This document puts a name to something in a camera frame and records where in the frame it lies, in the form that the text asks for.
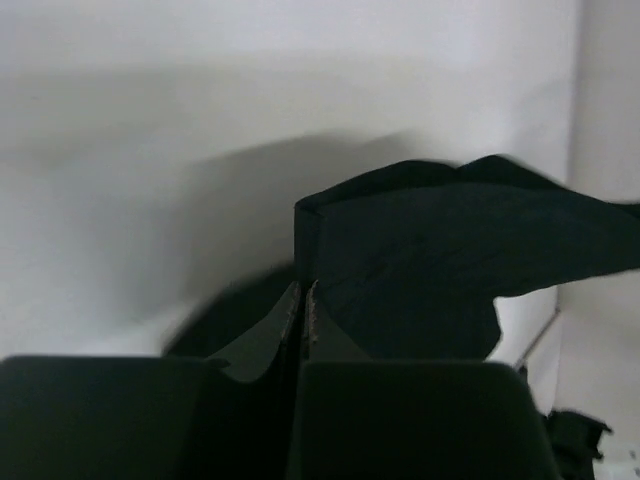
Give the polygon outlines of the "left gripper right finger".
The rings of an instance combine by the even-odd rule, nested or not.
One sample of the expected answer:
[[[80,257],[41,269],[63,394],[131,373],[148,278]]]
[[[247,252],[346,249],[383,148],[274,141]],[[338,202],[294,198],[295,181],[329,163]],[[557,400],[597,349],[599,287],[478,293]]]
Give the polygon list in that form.
[[[555,479],[542,418],[512,367],[380,361],[305,299],[294,418],[298,479]]]

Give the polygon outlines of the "black skirt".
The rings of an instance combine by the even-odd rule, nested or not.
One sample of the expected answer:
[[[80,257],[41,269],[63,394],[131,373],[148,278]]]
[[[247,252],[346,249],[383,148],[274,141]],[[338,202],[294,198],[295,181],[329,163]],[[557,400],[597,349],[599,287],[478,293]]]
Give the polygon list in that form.
[[[472,359],[494,302],[639,266],[639,206],[572,191],[503,155],[407,160],[297,201],[294,257],[199,310],[167,353],[206,357],[297,283],[374,359]]]

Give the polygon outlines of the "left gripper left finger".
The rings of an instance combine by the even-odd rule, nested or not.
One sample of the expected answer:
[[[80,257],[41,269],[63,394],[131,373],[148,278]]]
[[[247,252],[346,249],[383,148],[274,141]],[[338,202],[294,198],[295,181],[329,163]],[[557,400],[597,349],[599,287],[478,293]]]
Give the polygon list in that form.
[[[301,292],[207,357],[13,356],[5,479],[280,479]]]

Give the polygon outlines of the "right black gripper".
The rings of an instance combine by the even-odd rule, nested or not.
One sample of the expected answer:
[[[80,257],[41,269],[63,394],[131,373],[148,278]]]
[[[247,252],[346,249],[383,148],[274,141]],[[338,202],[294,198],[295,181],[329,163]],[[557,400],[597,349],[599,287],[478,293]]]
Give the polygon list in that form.
[[[594,462],[604,455],[599,449],[604,435],[613,429],[606,423],[573,410],[552,410],[544,426],[560,476],[566,480],[594,480]]]

